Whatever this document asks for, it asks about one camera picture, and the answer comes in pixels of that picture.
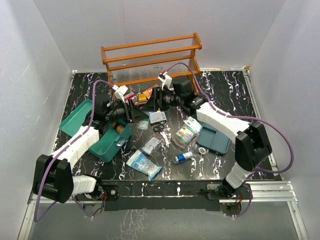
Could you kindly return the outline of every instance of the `teal tray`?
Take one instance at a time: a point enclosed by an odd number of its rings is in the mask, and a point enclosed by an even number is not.
[[[214,127],[204,123],[196,142],[211,152],[224,155],[228,151],[230,139]]]
[[[59,125],[59,129],[64,133],[73,137],[85,121],[87,113],[92,109],[92,101],[84,100],[69,116]],[[121,149],[122,145],[130,138],[130,125],[122,120],[116,121],[125,128],[121,133],[117,133],[112,127],[112,122],[109,123],[109,130],[104,136],[89,148],[89,152],[108,163]]]

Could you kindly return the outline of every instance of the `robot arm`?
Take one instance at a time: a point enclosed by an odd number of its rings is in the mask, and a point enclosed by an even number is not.
[[[176,77],[172,81],[174,91],[168,89],[169,82],[163,82],[165,84],[162,87],[153,88],[152,95],[143,106],[142,111],[165,111],[169,107],[180,106],[188,116],[195,117],[196,115],[199,121],[215,127],[229,137],[235,143],[236,163],[216,192],[222,197],[231,198],[255,168],[272,153],[264,125],[259,121],[249,124],[247,121],[229,118],[228,113],[221,109],[218,110],[225,113],[226,116],[219,114],[204,98],[195,96],[190,81],[186,77]],[[105,134],[110,121],[122,119],[126,123],[134,123],[148,118],[145,113],[135,107],[131,100],[129,104],[124,102],[121,96],[125,91],[122,89],[125,88],[116,87],[119,99],[113,103],[97,95],[90,129],[83,134],[88,127],[91,112],[88,113],[83,126],[72,139],[52,155],[41,155],[37,159],[32,186],[33,193],[38,194],[40,182],[49,162],[61,149],[69,146],[51,167],[41,195],[60,203],[66,202],[73,195],[82,193],[90,193],[93,196],[101,195],[98,177],[89,175],[73,177],[72,169],[79,158]]]
[[[32,186],[32,191],[35,194],[38,194],[40,182],[49,162],[67,146],[69,146],[67,150],[59,156],[59,159],[51,167],[41,195],[65,203],[71,196],[95,191],[97,180],[94,177],[87,175],[72,176],[72,169],[81,156],[100,139],[99,130],[94,127],[90,127],[83,134],[87,127],[81,126],[79,131],[66,144],[54,151],[52,155],[43,154],[37,159]]]
[[[208,102],[196,110],[199,121],[214,126],[235,143],[235,164],[218,189],[221,196],[231,198],[255,168],[272,153],[272,148],[261,122],[249,124],[229,115],[217,107],[213,110]]]

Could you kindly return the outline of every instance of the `small package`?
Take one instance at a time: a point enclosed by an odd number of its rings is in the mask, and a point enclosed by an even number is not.
[[[141,148],[141,151],[149,156],[156,153],[162,146],[161,140],[155,135],[151,135],[145,145]]]
[[[147,102],[148,99],[146,97],[146,95],[144,95],[143,93],[138,94],[138,103],[144,103]]]
[[[190,141],[200,132],[202,126],[191,116],[183,122],[183,126],[176,132],[176,134],[172,135],[171,138],[176,145],[185,149]]]
[[[166,121],[167,117],[164,111],[156,111],[156,112],[149,112],[149,118],[150,118],[150,123],[158,123],[162,121]]]
[[[158,84],[153,84],[151,87],[149,87],[147,90],[145,90],[143,92],[143,94],[146,96],[147,99],[149,99],[151,97],[151,94],[152,94],[152,89],[153,88],[157,88],[157,87],[159,87]]]
[[[149,127],[149,118],[139,121],[138,128],[141,130],[147,130]]]
[[[130,92],[123,96],[124,101],[128,104],[129,100],[131,99],[134,103],[137,101],[137,97],[133,92]]]
[[[140,150],[137,150],[126,162],[131,168],[148,175],[148,180],[151,181],[162,166],[155,165],[150,161]]]

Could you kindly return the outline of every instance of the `wooden rack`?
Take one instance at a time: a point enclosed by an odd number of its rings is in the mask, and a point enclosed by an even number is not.
[[[194,33],[118,46],[102,46],[101,58],[106,66],[108,81],[118,86],[128,86],[157,81],[158,75],[166,70],[166,67],[177,62],[188,64],[194,74],[199,74],[196,49],[201,48],[202,42],[198,34]],[[199,94],[192,73],[185,66],[180,65],[172,68],[168,74],[172,78],[187,76],[195,93]]]

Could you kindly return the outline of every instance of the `plastic bag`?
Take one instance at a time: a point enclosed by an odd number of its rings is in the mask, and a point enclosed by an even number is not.
[[[140,150],[137,150],[126,162],[131,168],[148,175],[148,180],[151,181],[162,166],[155,165],[150,161]]]
[[[147,130],[149,127],[149,118],[139,121],[138,128],[141,130]]]
[[[155,135],[151,135],[145,145],[141,148],[141,151],[147,155],[153,155],[156,153],[162,146],[162,142]]]
[[[176,145],[185,149],[190,141],[200,132],[202,125],[193,117],[189,116],[183,121],[183,126],[171,136]]]

